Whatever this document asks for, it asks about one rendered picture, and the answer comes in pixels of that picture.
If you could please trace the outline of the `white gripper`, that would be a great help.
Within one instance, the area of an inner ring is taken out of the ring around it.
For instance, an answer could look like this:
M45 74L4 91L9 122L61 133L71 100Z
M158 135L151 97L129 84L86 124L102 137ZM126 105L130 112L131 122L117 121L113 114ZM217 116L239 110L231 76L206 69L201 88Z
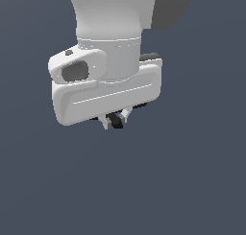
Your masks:
M139 71L118 86L105 86L97 81L52 82L58 122L70 126L98 117L104 129L122 129L134 106L152 102L160 95L161 67L161 57L151 53L141 55Z

